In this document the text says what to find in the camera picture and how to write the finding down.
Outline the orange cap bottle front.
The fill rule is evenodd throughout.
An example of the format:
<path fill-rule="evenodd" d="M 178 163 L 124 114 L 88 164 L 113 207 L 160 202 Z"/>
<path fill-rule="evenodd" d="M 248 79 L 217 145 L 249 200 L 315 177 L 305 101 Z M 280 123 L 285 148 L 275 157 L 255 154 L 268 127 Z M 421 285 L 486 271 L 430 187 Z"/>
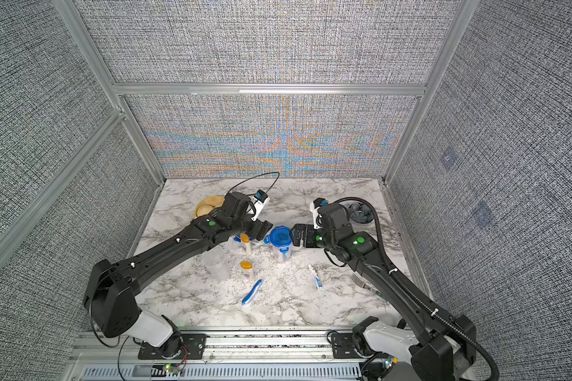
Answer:
<path fill-rule="evenodd" d="M 254 274 L 254 265 L 251 262 L 246 260 L 242 261 L 240 263 L 240 268 L 242 270 L 244 279 L 249 282 L 254 282 L 256 280 L 256 276 Z"/>

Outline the toothpaste tube vertical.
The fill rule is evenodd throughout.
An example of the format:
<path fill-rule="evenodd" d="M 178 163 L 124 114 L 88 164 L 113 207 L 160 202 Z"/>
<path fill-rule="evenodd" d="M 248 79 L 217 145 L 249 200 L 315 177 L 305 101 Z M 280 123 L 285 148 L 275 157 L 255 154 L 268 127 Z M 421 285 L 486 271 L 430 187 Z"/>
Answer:
<path fill-rule="evenodd" d="M 313 266 L 311 264 L 308 265 L 308 271 L 311 274 L 312 280 L 314 285 L 316 286 L 316 289 L 318 291 L 322 291 L 323 290 L 323 285 L 321 283 L 321 280 L 316 272 L 316 270 L 313 268 Z"/>

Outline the blue toothbrush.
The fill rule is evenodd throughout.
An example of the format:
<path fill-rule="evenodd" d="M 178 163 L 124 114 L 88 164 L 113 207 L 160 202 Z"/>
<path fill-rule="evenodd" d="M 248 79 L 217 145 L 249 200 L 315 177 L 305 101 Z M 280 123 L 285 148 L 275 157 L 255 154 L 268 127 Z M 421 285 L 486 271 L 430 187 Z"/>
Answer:
<path fill-rule="evenodd" d="M 263 279 L 259 279 L 254 286 L 251 288 L 251 290 L 249 291 L 249 293 L 243 298 L 242 300 L 242 305 L 243 306 L 247 306 L 249 305 L 253 300 L 254 297 L 256 296 L 256 294 L 259 292 L 259 290 L 261 289 L 262 285 L 264 283 Z"/>

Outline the orange cap bottle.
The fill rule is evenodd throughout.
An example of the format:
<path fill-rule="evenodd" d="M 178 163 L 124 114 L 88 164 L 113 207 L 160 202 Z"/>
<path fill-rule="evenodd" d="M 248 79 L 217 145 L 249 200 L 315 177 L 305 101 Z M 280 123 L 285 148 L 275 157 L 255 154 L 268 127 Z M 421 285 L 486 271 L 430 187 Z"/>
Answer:
<path fill-rule="evenodd" d="M 254 282 L 256 280 L 256 276 L 254 274 L 254 265 L 251 262 L 246 260 L 242 261 L 240 263 L 240 268 L 242 270 L 244 279 L 249 282 Z"/>
<path fill-rule="evenodd" d="M 251 243 L 250 243 L 250 242 L 249 242 L 249 243 L 246 243 L 246 242 L 243 242 L 243 241 L 241 241 L 241 243 L 243 244 L 243 246 L 244 246 L 244 248 L 245 248 L 245 250 L 246 250 L 246 255 L 247 255 L 248 257 L 251 257 L 251 256 L 252 256 Z"/>

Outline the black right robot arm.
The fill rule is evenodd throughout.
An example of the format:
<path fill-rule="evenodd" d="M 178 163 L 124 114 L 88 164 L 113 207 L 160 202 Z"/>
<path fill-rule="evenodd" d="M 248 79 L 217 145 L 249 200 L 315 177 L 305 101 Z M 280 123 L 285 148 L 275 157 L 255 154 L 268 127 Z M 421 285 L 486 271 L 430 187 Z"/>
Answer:
<path fill-rule="evenodd" d="M 353 329 L 357 350 L 364 355 L 384 353 L 410 364 L 422 380 L 461 380 L 478 357 L 498 380 L 497 362 L 477 341 L 477 327 L 464 314 L 456 317 L 419 289 L 385 250 L 376 209 L 369 204 L 376 236 L 354 231 L 345 199 L 324 198 L 310 205 L 312 222 L 289 230 L 295 246 L 322 249 L 338 267 L 348 267 L 367 279 L 396 309 L 405 328 L 368 317 Z"/>

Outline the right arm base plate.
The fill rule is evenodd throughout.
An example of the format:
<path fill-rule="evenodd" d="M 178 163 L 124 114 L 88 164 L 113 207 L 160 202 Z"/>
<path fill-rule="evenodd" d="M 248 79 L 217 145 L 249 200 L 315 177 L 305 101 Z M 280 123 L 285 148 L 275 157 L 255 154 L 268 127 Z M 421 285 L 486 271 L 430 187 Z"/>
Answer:
<path fill-rule="evenodd" d="M 358 349 L 354 343 L 352 333 L 341 333 L 330 330 L 326 334 L 330 344 L 332 356 L 337 360 L 368 359 L 373 352 L 370 349 Z"/>

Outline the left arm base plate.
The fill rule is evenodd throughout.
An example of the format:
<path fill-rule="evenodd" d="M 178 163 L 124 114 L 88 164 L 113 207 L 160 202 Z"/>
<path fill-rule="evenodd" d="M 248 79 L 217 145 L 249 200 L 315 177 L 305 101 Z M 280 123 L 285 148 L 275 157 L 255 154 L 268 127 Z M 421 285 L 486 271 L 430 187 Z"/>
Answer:
<path fill-rule="evenodd" d="M 201 360 L 208 336 L 204 333 L 181 333 L 178 339 L 168 339 L 161 347 L 143 343 L 138 360 Z"/>

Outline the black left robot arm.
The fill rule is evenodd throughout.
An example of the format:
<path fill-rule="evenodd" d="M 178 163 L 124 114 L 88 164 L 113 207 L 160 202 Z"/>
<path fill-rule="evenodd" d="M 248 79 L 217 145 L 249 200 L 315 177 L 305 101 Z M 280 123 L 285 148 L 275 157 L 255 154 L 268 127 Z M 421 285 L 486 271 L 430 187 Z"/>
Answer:
<path fill-rule="evenodd" d="M 166 241 L 129 259 L 96 263 L 83 300 L 91 322 L 105 338 L 127 335 L 165 359 L 178 357 L 183 347 L 180 330 L 164 315 L 143 311 L 137 295 L 163 274 L 231 237 L 244 234 L 262 240 L 273 227 L 259 218 L 268 201 L 263 190 L 252 196 L 229 192 L 222 206 L 193 219 Z"/>

